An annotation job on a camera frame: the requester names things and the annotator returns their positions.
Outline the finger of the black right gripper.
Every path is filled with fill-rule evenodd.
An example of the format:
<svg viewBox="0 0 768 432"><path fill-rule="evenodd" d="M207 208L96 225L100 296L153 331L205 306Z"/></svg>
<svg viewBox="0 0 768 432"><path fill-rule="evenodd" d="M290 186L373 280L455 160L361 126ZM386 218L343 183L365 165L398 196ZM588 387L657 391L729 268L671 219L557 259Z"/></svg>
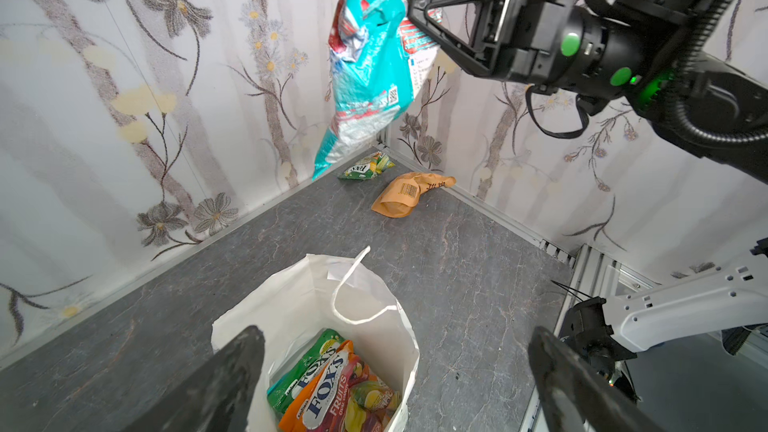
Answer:
<svg viewBox="0 0 768 432"><path fill-rule="evenodd" d="M408 0L407 17L464 72L504 78L527 0Z"/></svg>

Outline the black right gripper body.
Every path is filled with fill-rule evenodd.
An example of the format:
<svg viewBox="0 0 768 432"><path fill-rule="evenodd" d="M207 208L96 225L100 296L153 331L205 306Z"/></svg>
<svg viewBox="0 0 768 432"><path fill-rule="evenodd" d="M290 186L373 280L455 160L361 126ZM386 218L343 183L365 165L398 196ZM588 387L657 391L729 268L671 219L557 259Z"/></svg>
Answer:
<svg viewBox="0 0 768 432"><path fill-rule="evenodd" d="M577 0L504 0L494 37L498 81L547 87L600 85L600 26Z"/></svg>

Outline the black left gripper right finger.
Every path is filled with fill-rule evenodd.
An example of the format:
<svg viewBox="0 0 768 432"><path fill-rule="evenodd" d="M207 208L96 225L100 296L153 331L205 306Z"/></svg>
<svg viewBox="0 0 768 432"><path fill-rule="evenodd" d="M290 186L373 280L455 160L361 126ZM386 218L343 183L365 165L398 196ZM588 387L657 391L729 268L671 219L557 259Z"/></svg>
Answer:
<svg viewBox="0 0 768 432"><path fill-rule="evenodd" d="M528 358L550 431L661 429L546 328L534 329Z"/></svg>

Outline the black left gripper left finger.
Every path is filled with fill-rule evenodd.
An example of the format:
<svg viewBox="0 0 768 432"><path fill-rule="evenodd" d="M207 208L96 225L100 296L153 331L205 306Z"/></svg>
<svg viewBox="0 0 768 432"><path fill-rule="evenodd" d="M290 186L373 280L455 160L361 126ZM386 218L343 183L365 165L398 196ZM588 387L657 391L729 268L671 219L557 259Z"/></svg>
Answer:
<svg viewBox="0 0 768 432"><path fill-rule="evenodd" d="M125 429L244 431L264 357L264 333L246 327Z"/></svg>

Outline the teal Fox's candy bag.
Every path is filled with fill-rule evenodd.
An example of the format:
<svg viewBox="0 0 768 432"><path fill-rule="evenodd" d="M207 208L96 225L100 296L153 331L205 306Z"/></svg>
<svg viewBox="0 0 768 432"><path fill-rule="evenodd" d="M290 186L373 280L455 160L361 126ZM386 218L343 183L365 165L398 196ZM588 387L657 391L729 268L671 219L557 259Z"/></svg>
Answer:
<svg viewBox="0 0 768 432"><path fill-rule="evenodd" d="M328 39L335 112L315 156L315 178L418 97L439 46L408 19L408 1L338 1Z"/></svg>

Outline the white patterned paper bag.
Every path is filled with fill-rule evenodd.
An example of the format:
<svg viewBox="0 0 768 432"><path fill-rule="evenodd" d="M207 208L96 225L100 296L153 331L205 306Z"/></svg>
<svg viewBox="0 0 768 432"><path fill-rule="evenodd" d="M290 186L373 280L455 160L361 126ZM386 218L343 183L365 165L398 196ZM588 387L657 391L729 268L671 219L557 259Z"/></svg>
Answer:
<svg viewBox="0 0 768 432"><path fill-rule="evenodd" d="M398 299L363 265L364 256L309 254L269 277L214 321L215 351L248 326L258 327L265 337L247 430L277 430L278 415L268 404L267 390L325 329L351 340L383 382L408 400L420 358L417 339Z"/></svg>

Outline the green Fox's candy bag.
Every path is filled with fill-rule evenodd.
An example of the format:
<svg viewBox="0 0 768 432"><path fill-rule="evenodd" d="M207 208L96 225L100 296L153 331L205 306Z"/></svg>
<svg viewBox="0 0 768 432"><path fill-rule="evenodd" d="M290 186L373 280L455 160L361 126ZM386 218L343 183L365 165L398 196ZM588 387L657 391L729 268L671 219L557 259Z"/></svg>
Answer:
<svg viewBox="0 0 768 432"><path fill-rule="evenodd" d="M341 180L372 180L393 168L395 163L381 151L369 154L346 168L338 178Z"/></svg>

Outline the orange snack bag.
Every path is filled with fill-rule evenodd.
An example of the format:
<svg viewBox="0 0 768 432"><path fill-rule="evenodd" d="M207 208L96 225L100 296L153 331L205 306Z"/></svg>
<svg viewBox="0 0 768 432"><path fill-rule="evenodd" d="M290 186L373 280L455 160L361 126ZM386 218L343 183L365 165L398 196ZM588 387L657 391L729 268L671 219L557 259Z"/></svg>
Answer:
<svg viewBox="0 0 768 432"><path fill-rule="evenodd" d="M425 193L451 188L456 184L452 176L436 173L410 172L395 178L374 201L371 210L388 218L410 215Z"/></svg>

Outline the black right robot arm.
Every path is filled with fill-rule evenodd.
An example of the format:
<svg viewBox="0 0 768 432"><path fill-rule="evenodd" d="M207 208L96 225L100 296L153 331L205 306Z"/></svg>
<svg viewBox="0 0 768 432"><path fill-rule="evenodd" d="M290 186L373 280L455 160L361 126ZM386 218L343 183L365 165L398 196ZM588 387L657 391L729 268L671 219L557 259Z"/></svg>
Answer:
<svg viewBox="0 0 768 432"><path fill-rule="evenodd" d="M409 0L408 19L464 72L575 94L578 138L623 98L699 158L767 178L767 88L707 54L736 0ZM561 340L600 376L658 344L767 322L767 243L745 259L641 295L579 294Z"/></svg>

